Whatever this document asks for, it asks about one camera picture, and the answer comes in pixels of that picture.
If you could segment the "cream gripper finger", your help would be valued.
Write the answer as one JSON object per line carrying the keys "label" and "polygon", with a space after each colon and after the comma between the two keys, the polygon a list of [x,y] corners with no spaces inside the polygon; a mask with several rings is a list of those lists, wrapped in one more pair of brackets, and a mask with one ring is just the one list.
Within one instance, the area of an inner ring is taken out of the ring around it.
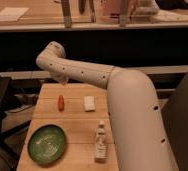
{"label": "cream gripper finger", "polygon": [[59,83],[65,85],[68,83],[69,78],[67,76],[63,76],[59,78]]}

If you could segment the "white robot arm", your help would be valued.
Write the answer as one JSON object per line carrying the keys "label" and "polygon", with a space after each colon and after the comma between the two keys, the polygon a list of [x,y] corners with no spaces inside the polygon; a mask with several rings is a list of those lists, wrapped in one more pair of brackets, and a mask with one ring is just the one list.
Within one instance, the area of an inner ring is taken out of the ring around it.
{"label": "white robot arm", "polygon": [[69,60],[63,46],[55,41],[37,56],[36,64],[59,82],[71,78],[107,91],[120,171],[177,170],[149,76],[139,70]]}

